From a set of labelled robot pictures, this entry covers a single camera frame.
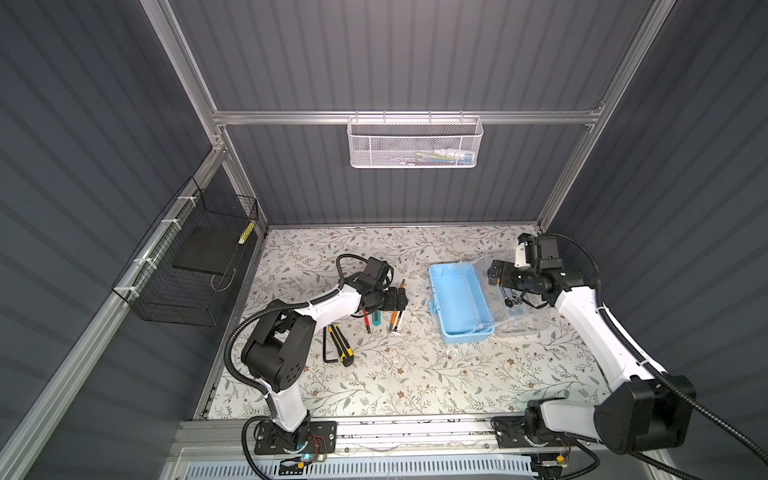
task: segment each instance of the aluminum rail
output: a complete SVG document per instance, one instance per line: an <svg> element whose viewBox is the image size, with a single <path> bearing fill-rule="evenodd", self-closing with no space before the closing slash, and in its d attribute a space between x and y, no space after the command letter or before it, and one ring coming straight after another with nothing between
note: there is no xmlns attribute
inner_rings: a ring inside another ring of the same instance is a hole
<svg viewBox="0 0 768 480"><path fill-rule="evenodd" d="M437 121L459 123L480 117L485 125L596 124L599 111L214 111L217 125L346 125L360 122L406 123Z"/></svg>

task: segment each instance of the aluminum frame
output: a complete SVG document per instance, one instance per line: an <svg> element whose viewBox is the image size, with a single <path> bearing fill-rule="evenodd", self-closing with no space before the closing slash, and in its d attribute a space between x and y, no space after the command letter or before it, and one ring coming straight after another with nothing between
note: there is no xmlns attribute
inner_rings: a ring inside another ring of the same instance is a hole
<svg viewBox="0 0 768 480"><path fill-rule="evenodd" d="M197 185L205 187L210 183L224 156L223 145L220 142L215 144L195 172L195 181L187 182L165 214L165 220L172 220L179 214L181 208L189 201L188 197L197 191ZM168 228L175 227L171 226L171 222L160 222L141 248L138 258L146 258ZM119 285L129 284L138 275L140 269L141 263L133 262L125 271ZM0 478L21 480L27 475L129 311L130 307L123 299L115 292L111 292L11 438L5 443L0 452Z"/></svg>
<svg viewBox="0 0 768 480"><path fill-rule="evenodd" d="M576 111L215 111L218 125L346 125L353 121L409 123L435 121L459 123L480 117L486 125L593 125L599 110Z"/></svg>
<svg viewBox="0 0 768 480"><path fill-rule="evenodd" d="M184 91L187 92L195 113L197 113L197 118L203 125L211 144L216 144L217 140L221 139L229 151L228 161L224 162L223 166L230 182L232 182L235 193L257 199L260 232L265 233L269 220L262 210L261 203L258 202L256 191L248 180L243 163L232 144L232 139L226 129L219 127L214 120L213 112L216 110L214 98L205 84L203 74L200 73L200 68L197 66L187 39L181 31L181 26L170 2L168 0L141 0L141 6L147 13L152 28L154 28L165 53L174 66L176 75L179 77Z"/></svg>
<svg viewBox="0 0 768 480"><path fill-rule="evenodd" d="M621 64L605 91L605 96L603 96L601 102L602 109L600 118L593 127L588 127L581 135L581 138L571 152L571 157L568 159L565 168L560 174L552 193L547 199L547 203L544 205L541 215L539 215L538 223L541 226L542 231L546 232L549 226L552 225L555 215L557 215L560 206L565 201L565 197L568 195L571 187L573 187L576 177L587 163L589 155L592 153L594 146L597 144L609 120L616 111L616 107L624 96L624 92L627 90L634 74L640 67L646 53L648 53L648 49L651 44L653 44L659 30L661 30L662 24L674 7L675 1L676 0L654 0L654 3L651 4L648 9L648 13L645 15L640 28L637 30L637 34L634 36L632 43L627 50L627 54L621 60Z"/></svg>
<svg viewBox="0 0 768 480"><path fill-rule="evenodd" d="M420 227L538 227L536 220L521 220L512 222L425 222L425 223L286 223L270 225L270 230L292 230L305 228L420 228Z"/></svg>

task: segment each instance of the pen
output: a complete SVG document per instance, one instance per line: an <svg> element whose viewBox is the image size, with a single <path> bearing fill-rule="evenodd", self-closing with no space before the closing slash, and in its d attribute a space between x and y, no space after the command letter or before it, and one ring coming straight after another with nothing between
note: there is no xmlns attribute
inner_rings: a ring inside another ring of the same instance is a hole
<svg viewBox="0 0 768 480"><path fill-rule="evenodd" d="M400 310L400 312L397 314L397 320L395 321L395 328L392 329L393 332L397 332L400 330L400 327L402 326L402 315L405 313L405 310Z"/></svg>
<svg viewBox="0 0 768 480"><path fill-rule="evenodd" d="M402 279L402 285L400 288L406 288L406 279ZM395 320L397 319L397 310L392 313L392 321L389 322L389 331L395 329Z"/></svg>

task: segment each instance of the yellow object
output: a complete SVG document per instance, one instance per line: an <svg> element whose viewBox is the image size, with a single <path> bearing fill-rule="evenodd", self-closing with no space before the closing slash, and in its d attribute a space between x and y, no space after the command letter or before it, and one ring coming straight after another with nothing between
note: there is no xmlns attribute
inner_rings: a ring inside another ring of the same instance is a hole
<svg viewBox="0 0 768 480"><path fill-rule="evenodd" d="M245 227L245 230L243 230L243 234L240 235L240 241L238 241L240 245L242 245L243 243L245 243L246 240L248 240L248 236L250 235L251 232L253 232L253 228L255 226L256 226L256 222L251 221L251 223L249 223L248 226Z"/></svg>

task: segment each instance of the zip tie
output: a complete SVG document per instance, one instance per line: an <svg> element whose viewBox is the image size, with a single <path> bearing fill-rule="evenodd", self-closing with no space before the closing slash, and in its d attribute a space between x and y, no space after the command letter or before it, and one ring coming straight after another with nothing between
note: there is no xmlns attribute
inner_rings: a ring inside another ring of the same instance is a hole
<svg viewBox="0 0 768 480"><path fill-rule="evenodd" d="M181 225L179 224L179 219L172 218L170 220L160 220L160 223L172 223L173 225L176 225L179 228L179 231L181 232Z"/></svg>
<svg viewBox="0 0 768 480"><path fill-rule="evenodd" d="M139 265L141 265L144 262L147 262L147 263L149 263L152 266L153 269L157 270L157 264L154 262L154 258L152 258L152 257L136 258L136 259L134 259L134 262L138 263Z"/></svg>
<svg viewBox="0 0 768 480"><path fill-rule="evenodd" d="M196 207L197 206L197 197L177 197L179 200L189 200L192 202L192 204Z"/></svg>

